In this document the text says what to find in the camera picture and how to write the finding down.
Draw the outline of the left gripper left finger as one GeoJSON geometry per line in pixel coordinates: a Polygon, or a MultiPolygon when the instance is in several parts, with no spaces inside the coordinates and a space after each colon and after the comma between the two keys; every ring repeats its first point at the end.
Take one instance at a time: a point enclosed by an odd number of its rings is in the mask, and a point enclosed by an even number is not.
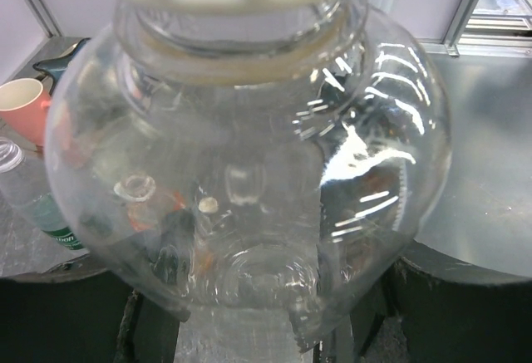
{"type": "Polygon", "coordinates": [[[172,362],[179,329],[87,255],[1,280],[3,362],[172,362]]]}

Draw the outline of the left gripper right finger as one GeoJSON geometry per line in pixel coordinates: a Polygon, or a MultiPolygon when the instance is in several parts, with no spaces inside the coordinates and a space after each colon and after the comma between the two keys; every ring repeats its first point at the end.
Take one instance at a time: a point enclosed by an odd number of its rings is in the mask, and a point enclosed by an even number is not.
{"type": "Polygon", "coordinates": [[[318,252],[318,301],[290,314],[315,362],[528,362],[531,280],[412,243],[318,252]]]}

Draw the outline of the white bottle cap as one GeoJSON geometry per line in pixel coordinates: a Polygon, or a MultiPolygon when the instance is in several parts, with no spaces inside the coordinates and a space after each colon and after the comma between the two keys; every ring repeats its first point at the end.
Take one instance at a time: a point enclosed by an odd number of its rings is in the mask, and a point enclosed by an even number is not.
{"type": "Polygon", "coordinates": [[[213,214],[219,210],[219,204],[214,197],[205,197],[198,202],[198,209],[201,213],[213,214]]]}

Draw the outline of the clear bottle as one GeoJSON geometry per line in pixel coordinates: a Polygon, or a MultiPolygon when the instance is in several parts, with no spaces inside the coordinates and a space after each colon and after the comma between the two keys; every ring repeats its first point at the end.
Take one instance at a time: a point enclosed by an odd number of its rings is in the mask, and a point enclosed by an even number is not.
{"type": "Polygon", "coordinates": [[[71,230],[153,302],[231,348],[297,353],[318,252],[419,233],[451,162],[449,101],[406,29],[366,0],[200,16],[119,1],[52,97],[49,182],[71,230]],[[113,247],[114,185],[180,192],[216,256],[170,282],[113,247]],[[201,213],[214,197],[219,210],[201,213]]]}

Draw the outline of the orange drink bottle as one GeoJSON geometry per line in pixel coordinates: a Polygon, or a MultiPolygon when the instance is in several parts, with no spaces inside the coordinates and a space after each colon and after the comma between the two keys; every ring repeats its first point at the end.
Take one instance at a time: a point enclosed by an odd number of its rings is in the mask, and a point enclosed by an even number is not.
{"type": "Polygon", "coordinates": [[[133,173],[114,185],[124,209],[113,245],[128,254],[142,272],[170,282],[170,277],[214,268],[216,256],[200,240],[200,216],[185,197],[155,182],[147,174],[133,173]]]}

